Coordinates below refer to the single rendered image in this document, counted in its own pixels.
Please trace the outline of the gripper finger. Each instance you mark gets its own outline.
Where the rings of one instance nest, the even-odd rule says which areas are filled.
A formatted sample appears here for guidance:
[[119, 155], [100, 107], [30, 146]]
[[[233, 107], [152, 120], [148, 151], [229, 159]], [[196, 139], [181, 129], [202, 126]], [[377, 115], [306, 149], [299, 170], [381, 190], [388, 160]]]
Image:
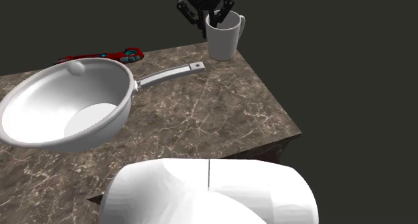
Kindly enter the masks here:
[[206, 26], [204, 24], [203, 11], [201, 9], [194, 13], [189, 7], [186, 0], [177, 0], [176, 7], [178, 11], [192, 24], [195, 25], [201, 32], [202, 37], [206, 38]]
[[226, 18], [226, 16], [228, 15], [229, 11], [234, 6], [234, 0], [221, 0], [221, 1], [222, 1], [222, 7], [220, 8], [220, 10], [215, 12], [216, 6], [213, 5], [208, 11], [209, 24], [212, 27], [217, 27], [219, 23], [222, 23], [224, 19]]

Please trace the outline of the white mug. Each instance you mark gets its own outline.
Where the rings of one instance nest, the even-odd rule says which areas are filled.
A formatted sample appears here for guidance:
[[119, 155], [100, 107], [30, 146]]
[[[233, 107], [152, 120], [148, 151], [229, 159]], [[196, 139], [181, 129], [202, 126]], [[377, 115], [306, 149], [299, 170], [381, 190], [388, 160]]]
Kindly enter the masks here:
[[222, 23], [219, 23], [217, 27], [212, 27], [210, 17], [207, 15], [205, 25], [209, 55], [217, 61], [232, 59], [236, 54], [245, 23], [245, 16], [229, 11]]

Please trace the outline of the red and teal toy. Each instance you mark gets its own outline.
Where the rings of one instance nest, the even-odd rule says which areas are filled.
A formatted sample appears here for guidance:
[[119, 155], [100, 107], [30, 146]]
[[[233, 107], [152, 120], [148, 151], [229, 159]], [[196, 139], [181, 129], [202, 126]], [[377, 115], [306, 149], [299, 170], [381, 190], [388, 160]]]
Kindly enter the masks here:
[[63, 62], [77, 60], [82, 58], [108, 58], [111, 60], [116, 60], [123, 64], [132, 63], [144, 58], [144, 54], [139, 48], [126, 48], [123, 52], [116, 53], [100, 53], [100, 54], [87, 54], [87, 55], [78, 55], [78, 56], [65, 56], [63, 58], [55, 61], [54, 65], [60, 64]]

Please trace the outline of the marble top table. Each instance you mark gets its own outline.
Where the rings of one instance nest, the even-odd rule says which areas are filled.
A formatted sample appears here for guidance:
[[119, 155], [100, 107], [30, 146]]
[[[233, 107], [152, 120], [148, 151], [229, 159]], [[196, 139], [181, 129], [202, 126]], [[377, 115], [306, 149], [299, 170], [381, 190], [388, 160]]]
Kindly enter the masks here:
[[97, 224], [92, 197], [124, 165], [155, 158], [257, 158], [276, 162], [301, 134], [250, 64], [217, 62], [205, 43], [147, 52], [135, 78], [202, 62], [202, 74], [169, 80], [133, 99], [126, 124], [87, 152], [0, 143], [0, 224]]

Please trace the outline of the silver frying pan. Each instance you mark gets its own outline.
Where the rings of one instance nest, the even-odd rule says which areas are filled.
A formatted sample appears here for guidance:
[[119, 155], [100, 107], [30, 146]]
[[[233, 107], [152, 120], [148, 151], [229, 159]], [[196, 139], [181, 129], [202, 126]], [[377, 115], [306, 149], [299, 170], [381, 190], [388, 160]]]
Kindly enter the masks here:
[[82, 152], [115, 137], [141, 89], [203, 72], [203, 62], [160, 70], [140, 80], [122, 63], [82, 58], [25, 79], [0, 101], [0, 141], [16, 148]]

